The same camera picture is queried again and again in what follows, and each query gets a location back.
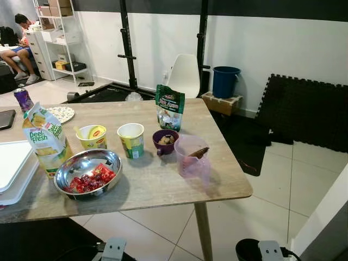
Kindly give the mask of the green snack bag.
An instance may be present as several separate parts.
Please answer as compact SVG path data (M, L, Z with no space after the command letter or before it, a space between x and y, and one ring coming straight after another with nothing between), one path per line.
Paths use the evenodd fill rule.
M156 88L155 104L157 120L161 129L181 130L185 105L185 94L159 84Z

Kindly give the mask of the Deep Fresh milk carton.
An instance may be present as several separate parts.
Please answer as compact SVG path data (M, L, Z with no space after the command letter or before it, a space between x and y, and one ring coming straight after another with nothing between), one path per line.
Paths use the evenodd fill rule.
M74 155L59 119L37 102L25 112L22 128L40 166L47 177L53 178L62 164Z

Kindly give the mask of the small purple cup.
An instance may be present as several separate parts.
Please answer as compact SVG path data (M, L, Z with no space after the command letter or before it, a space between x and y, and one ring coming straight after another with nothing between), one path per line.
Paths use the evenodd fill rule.
M160 129L154 132L152 141L158 156L171 154L174 150L174 143L179 138L179 134L171 129Z

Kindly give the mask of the steel mixing bowl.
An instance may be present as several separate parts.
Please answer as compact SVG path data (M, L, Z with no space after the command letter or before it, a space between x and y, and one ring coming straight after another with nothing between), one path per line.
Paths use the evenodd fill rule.
M80 177L84 174L90 173L100 163L112 169L115 172L115 177L111 182L108 182L104 186L90 191L88 193L73 194L63 191L63 189L70 186L70 182L73 177ZM62 164L60 169L54 176L54 185L57 189L65 194L68 198L75 201L87 201L92 198L97 198L111 190L119 182L120 179L120 157L112 150L107 149L92 149L84 150L83 152L75 154Z

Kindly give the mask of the dark blue mug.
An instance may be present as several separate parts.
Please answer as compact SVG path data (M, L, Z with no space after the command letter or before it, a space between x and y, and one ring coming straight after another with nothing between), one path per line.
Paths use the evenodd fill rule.
M263 261L258 244L259 240L249 238L237 242L234 250L238 261Z

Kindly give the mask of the red wrapped candies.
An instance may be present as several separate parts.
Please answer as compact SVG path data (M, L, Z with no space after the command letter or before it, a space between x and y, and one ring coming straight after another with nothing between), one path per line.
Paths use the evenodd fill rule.
M96 190L114 179L115 172L100 163L90 173L73 177L70 186L63 189L67 193L81 194Z

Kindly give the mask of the white lidded plastic container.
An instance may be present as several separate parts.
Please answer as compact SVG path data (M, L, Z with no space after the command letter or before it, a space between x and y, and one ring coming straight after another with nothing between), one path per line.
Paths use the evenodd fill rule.
M0 209L20 201L37 167L28 141L0 142Z

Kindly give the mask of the white drawer cabinet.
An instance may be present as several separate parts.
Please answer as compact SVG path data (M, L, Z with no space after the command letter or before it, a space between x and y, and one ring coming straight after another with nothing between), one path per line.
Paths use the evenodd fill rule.
M47 43L43 40L41 32L27 32L27 40L30 50L32 50L35 72L44 80L55 80Z

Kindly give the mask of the flat black case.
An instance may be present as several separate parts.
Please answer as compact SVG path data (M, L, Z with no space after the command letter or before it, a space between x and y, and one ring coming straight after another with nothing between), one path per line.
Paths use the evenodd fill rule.
M74 71L81 71L84 70L86 68L85 63L81 63L81 62L71 62L71 63L65 63L63 65L63 69L65 71L70 71L70 72L74 72Z

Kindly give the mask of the floral patterned plate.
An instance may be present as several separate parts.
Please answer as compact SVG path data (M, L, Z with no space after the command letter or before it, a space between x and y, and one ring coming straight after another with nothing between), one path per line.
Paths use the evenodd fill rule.
M47 111L54 115L61 124L66 123L76 115L74 109L65 106L47 108Z

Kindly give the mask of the black rack upright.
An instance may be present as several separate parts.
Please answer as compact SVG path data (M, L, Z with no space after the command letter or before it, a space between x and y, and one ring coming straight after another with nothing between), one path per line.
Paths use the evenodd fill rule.
M200 87L197 97L201 97L203 94L206 94L209 89L210 66L204 64L204 50L206 50L208 12L209 0L201 0L200 25L199 32L197 33L198 47L196 54L198 60L198 72L200 77Z
M134 68L133 60L136 60L136 57L132 54L132 44L131 38L129 34L129 22L128 22L128 12L126 7L125 0L119 0L120 7L120 20L122 24L122 28L120 29L120 33L122 35L123 49L124 54L119 54L119 58L127 60L128 67L128 85L132 90L137 90L137 78L136 78L136 70Z

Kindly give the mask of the purple drink can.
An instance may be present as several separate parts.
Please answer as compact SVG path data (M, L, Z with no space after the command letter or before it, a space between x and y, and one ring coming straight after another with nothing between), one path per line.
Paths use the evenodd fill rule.
M13 95L18 101L20 105L20 109L22 110L23 114L30 111L34 105L32 98L28 94L28 91L25 88L19 88L13 90Z

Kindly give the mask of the clear purple plastic jug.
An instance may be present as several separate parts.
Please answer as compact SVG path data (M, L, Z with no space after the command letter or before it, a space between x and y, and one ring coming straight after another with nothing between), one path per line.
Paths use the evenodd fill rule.
M177 159L177 169L179 174L184 178L198 177L204 187L210 185L211 163L209 161L209 152L197 159L189 157L189 154L196 152L208 144L198 136L180 134L179 139L174 143L174 155Z

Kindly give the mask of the white storage bin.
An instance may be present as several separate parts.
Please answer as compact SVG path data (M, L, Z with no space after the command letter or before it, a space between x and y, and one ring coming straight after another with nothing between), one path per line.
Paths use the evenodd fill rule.
M45 29L41 31L42 39L45 42L55 42L57 38L61 38L65 35L62 29L60 28L52 28Z

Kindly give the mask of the black ottoman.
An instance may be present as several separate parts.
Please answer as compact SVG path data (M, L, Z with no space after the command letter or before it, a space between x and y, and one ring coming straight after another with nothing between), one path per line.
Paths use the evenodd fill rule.
M14 77L10 66L0 61L0 95L12 92L19 87Z

